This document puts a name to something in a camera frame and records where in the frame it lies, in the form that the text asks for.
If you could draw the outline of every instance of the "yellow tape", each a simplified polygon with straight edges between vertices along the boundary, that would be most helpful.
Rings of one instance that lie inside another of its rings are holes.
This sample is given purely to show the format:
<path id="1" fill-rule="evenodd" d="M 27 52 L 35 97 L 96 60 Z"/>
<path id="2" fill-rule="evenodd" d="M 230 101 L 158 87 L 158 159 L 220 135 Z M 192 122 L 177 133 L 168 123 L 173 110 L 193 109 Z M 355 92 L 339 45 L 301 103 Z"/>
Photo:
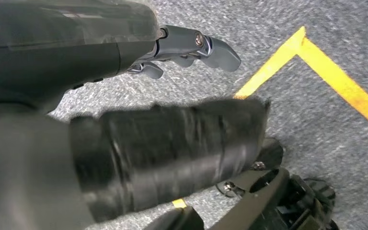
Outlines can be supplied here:
<path id="1" fill-rule="evenodd" d="M 244 99 L 254 93 L 271 78 L 281 67 L 289 62 L 301 47 L 305 36 L 305 27 L 301 27 L 268 59 L 255 75 L 239 90 L 234 98 Z"/>
<path id="2" fill-rule="evenodd" d="M 293 34 L 235 94 L 244 99 L 254 93 L 295 55 L 300 56 L 326 83 L 368 120 L 368 94 L 324 54 L 301 27 Z"/>
<path id="3" fill-rule="evenodd" d="M 182 207 L 182 208 L 187 207 L 187 204 L 184 202 L 184 200 L 183 200 L 183 199 L 174 200 L 174 201 L 172 202 L 172 204 L 173 204 L 173 205 L 174 205 L 174 207 L 176 207 L 176 208 L 179 208 L 179 207 Z"/>
<path id="4" fill-rule="evenodd" d="M 299 56 L 342 98 L 368 120 L 368 94 L 309 39 Z"/>

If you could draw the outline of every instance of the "gray carpet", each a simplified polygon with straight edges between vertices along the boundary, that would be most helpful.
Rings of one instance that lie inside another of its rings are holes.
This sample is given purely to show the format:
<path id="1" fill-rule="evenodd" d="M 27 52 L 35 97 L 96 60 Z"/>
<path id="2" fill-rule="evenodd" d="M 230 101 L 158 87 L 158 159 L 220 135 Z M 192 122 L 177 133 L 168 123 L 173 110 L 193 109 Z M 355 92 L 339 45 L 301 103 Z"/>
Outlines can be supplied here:
<path id="1" fill-rule="evenodd" d="M 161 23 L 196 28 L 228 42 L 243 60 L 235 73 L 196 63 L 182 69 L 163 63 L 162 79 L 123 75 L 69 92 L 54 116 L 98 114 L 103 109 L 152 102 L 193 102 L 231 96 L 301 26 L 309 39 L 368 92 L 368 0 L 151 0 Z M 368 230 L 368 121 L 341 99 L 303 61 L 293 59 L 257 95 L 273 100 L 268 134 L 287 147 L 284 166 L 302 177 L 332 183 L 335 221 L 344 230 Z M 186 198 L 210 227 L 237 200 L 211 188 Z M 90 227 L 139 230 L 161 205 Z"/>

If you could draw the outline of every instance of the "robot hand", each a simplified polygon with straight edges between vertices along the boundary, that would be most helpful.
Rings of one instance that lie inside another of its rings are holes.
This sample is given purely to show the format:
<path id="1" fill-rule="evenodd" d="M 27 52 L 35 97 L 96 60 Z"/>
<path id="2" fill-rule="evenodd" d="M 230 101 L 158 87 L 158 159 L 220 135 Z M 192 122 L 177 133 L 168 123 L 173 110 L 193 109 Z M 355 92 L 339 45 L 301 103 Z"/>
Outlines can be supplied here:
<path id="1" fill-rule="evenodd" d="M 225 42 L 203 35 L 198 30 L 163 25 L 152 51 L 139 58 L 127 72 L 142 72 L 158 79 L 163 75 L 163 70 L 152 61 L 173 61 L 187 68 L 197 59 L 211 68 L 222 68 L 228 72 L 237 70 L 241 64 L 240 57 Z"/>

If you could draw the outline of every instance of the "black cylinder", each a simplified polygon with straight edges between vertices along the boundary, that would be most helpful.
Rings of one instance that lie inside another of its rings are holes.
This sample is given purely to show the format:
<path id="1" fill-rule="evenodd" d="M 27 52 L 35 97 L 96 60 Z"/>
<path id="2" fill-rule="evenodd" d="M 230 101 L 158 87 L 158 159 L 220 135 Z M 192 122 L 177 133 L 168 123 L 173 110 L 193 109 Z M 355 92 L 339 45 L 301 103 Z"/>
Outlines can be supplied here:
<path id="1" fill-rule="evenodd" d="M 73 119 L 75 166 L 95 221 L 188 196 L 249 169 L 266 111 L 256 99 L 229 99 Z"/>

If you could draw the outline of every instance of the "metal screw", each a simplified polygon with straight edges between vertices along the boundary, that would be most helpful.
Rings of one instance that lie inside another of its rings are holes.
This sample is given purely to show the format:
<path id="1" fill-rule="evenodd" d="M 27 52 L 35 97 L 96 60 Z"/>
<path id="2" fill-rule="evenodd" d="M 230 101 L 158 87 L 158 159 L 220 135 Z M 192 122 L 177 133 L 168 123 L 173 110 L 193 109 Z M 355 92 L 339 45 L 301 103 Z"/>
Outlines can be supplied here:
<path id="1" fill-rule="evenodd" d="M 265 170 L 266 166 L 263 162 L 261 161 L 256 161 L 255 163 L 253 163 L 252 165 L 252 170 Z"/>
<path id="2" fill-rule="evenodd" d="M 204 37 L 202 36 L 202 34 L 198 33 L 195 36 L 195 44 L 197 46 L 203 46 L 204 45 Z"/>
<path id="3" fill-rule="evenodd" d="M 225 184 L 223 185 L 223 189 L 227 192 L 232 191 L 232 189 L 234 189 L 235 185 L 232 182 L 225 182 Z"/>

